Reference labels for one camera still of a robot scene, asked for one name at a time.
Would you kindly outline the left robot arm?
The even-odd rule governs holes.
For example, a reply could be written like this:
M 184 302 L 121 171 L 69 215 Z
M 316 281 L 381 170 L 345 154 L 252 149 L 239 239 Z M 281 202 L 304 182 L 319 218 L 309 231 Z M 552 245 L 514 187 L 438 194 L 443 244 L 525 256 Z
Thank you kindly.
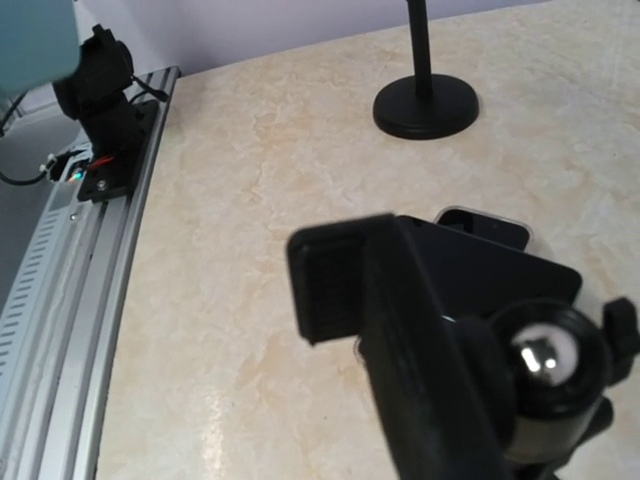
M 97 24 L 80 47 L 74 73 L 53 83 L 62 112 L 91 144 L 78 199 L 93 203 L 131 195 L 139 180 L 159 104 L 169 95 L 134 74 L 128 47 Z

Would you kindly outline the tall black clamp phone stand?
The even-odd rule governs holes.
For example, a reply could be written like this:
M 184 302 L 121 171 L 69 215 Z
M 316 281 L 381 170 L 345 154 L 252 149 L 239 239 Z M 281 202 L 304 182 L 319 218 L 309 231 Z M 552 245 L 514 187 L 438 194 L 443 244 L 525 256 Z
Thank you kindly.
M 595 322 L 554 299 L 444 315 L 403 215 L 294 233 L 287 263 L 310 344 L 356 337 L 402 479 L 553 479 L 607 430 L 607 389 L 639 354 L 635 305 Z

